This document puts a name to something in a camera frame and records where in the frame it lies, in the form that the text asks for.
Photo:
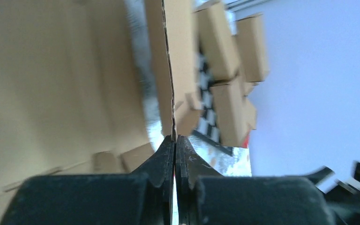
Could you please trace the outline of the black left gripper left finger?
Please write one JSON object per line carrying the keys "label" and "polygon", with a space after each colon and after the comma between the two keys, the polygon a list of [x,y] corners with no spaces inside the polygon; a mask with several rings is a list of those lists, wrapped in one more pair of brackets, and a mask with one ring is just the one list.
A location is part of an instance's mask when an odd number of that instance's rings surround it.
{"label": "black left gripper left finger", "polygon": [[2,225],[169,225],[175,143],[129,174],[45,175],[27,179],[10,201]]}

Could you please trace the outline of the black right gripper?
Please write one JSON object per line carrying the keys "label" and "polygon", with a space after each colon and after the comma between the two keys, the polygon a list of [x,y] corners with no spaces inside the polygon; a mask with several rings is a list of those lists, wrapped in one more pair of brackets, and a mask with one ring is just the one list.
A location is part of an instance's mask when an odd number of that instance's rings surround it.
{"label": "black right gripper", "polygon": [[350,182],[337,180],[313,209],[310,225],[360,225],[360,162],[354,162]]}

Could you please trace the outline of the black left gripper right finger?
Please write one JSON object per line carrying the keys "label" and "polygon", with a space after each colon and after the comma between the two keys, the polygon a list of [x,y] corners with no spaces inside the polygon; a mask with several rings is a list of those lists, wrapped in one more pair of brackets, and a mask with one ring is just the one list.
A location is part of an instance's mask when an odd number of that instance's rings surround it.
{"label": "black left gripper right finger", "polygon": [[175,149],[181,225],[333,225],[317,184],[327,167],[303,175],[226,177],[194,150],[185,136]]}

